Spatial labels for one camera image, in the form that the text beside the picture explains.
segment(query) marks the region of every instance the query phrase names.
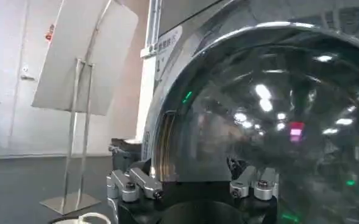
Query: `white sign board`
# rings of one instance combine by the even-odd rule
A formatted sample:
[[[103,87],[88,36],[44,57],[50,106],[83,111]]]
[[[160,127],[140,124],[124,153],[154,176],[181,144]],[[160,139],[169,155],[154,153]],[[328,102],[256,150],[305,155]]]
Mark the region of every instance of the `white sign board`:
[[[76,58],[84,57],[107,0],[63,0],[33,107],[68,111],[72,102]],[[95,64],[91,89],[91,113],[105,115],[113,97],[116,79],[123,72],[138,17],[112,1],[99,28],[91,62]],[[77,111],[85,112],[90,69],[80,78]]]

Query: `black base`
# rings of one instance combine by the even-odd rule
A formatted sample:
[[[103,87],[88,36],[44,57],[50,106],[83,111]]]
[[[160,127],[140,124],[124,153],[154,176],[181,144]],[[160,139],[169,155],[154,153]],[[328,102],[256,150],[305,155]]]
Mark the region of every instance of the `black base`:
[[[253,196],[234,200],[229,182],[163,183],[160,201],[143,195],[135,203],[119,202],[118,218],[126,224],[275,224],[277,200]]]

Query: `metal rod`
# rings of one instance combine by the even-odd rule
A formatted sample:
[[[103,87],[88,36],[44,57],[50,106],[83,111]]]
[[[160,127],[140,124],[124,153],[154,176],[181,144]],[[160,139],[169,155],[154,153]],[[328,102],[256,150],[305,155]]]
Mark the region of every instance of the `metal rod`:
[[[91,86],[92,86],[92,81],[93,81],[93,70],[94,70],[94,65],[91,65],[91,54],[93,52],[94,46],[95,46],[95,42],[96,42],[96,37],[99,33],[99,28],[101,27],[101,24],[105,18],[105,15],[107,13],[107,10],[110,6],[110,4],[112,3],[113,0],[108,0],[105,7],[103,8],[101,15],[98,19],[98,21],[95,24],[95,28],[93,31],[93,34],[91,36],[90,39],[90,43],[88,44],[88,48],[87,48],[87,52],[85,55],[85,63],[82,67],[81,70],[81,74],[84,73],[84,68],[86,68],[86,66],[90,66],[91,71],[90,71],[90,81],[88,84],[88,93],[87,93],[87,111],[86,111],[86,120],[85,120],[85,130],[84,130],[84,145],[83,145],[83,153],[82,153],[82,164],[80,165],[80,183],[79,183],[79,190],[77,192],[77,201],[76,201],[76,209],[78,209],[80,202],[82,201],[82,194],[83,194],[83,189],[84,189],[84,172],[85,172],[85,163],[86,163],[86,155],[87,155],[87,144],[88,144],[88,128],[90,126],[90,116],[91,116],[91,112],[90,112],[90,104],[91,104],[91,99],[90,99],[90,91],[91,91]]]
[[[155,12],[154,12],[154,4],[155,4],[156,0],[150,0],[149,1],[149,7],[148,7],[148,19],[147,19],[147,31],[146,31],[146,36],[145,36],[145,47],[149,47],[149,45],[151,44],[151,34],[152,34],[152,30],[153,30],[153,25],[154,25],[154,18],[155,18]]]
[[[84,172],[85,172],[85,168],[86,168],[86,157],[87,157],[87,146],[88,146],[88,131],[90,129],[91,87],[93,85],[94,65],[89,65],[89,66],[91,68],[91,71],[90,71],[90,77],[89,77],[89,81],[88,81],[86,119],[85,119],[84,136],[83,136],[82,164],[80,165],[80,183],[79,183],[79,190],[77,191],[76,208],[79,207],[79,204],[82,201],[82,194],[83,194],[83,189],[84,189]]]
[[[75,134],[76,134],[76,117],[77,117],[77,113],[76,113],[76,102],[77,102],[77,92],[79,89],[79,77],[80,77],[80,72],[79,72],[79,66],[80,66],[80,58],[78,58],[76,60],[76,66],[75,66],[75,79],[74,79],[74,88],[73,88],[73,99],[71,102],[71,119],[69,122],[69,133],[68,133],[68,151],[67,151],[67,157],[66,157],[66,162],[65,162],[65,172],[64,172],[64,181],[63,181],[63,200],[62,200],[62,205],[61,205],[61,210],[62,213],[64,213],[64,207],[66,205],[67,202],[67,193],[68,193],[68,177],[69,177],[69,163],[71,162],[71,157],[72,157],[72,151],[74,150],[74,146],[75,146],[75,142],[74,142],[74,138],[75,138]]]
[[[160,9],[161,9],[162,1],[155,0],[154,5],[154,20],[153,20],[153,28],[152,28],[152,36],[151,36],[151,44],[155,44],[158,42],[159,36],[159,27],[160,27]]]

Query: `sign holder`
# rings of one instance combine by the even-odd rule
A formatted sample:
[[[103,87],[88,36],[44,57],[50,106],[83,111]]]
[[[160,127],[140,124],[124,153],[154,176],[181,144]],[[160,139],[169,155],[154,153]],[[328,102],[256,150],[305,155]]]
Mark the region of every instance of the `sign holder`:
[[[73,97],[70,106],[71,119],[69,122],[69,139],[68,139],[68,151],[66,156],[65,164],[65,173],[63,180],[63,196],[50,198],[45,201],[41,201],[40,204],[47,206],[48,208],[62,214],[68,214],[73,211],[78,211],[83,208],[90,207],[97,203],[100,203],[99,200],[93,198],[88,194],[84,194],[84,175],[85,175],[85,166],[86,166],[86,157],[87,157],[87,145],[88,145],[88,131],[90,127],[90,117],[91,117],[91,87],[93,85],[94,77],[94,64],[91,61],[92,51],[96,42],[96,37],[99,33],[99,28],[105,15],[107,9],[110,7],[110,4],[113,0],[108,0],[103,9],[102,13],[99,16],[99,19],[95,25],[93,34],[91,36],[90,43],[87,48],[87,53],[85,55],[85,60],[83,61],[80,58],[76,59],[75,66],[75,75],[74,75],[74,85],[73,85]],[[80,165],[80,182],[79,189],[77,192],[71,194],[68,193],[69,185],[69,164],[72,158],[72,151],[74,149],[74,138],[76,134],[76,119],[77,119],[77,100],[80,90],[80,80],[82,74],[84,74],[84,69],[89,68],[89,78],[88,78],[88,89],[87,89],[87,106],[86,106],[86,119],[85,119],[85,130],[84,130],[84,140],[83,140],[83,152],[82,152],[82,163]]]

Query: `transparent dome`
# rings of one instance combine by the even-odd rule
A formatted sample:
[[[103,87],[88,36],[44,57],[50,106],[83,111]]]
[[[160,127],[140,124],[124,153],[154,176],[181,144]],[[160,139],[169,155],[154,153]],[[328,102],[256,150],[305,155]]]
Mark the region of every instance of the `transparent dome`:
[[[291,27],[235,34],[183,70],[162,117],[161,180],[272,167],[281,223],[359,223],[359,44]]]

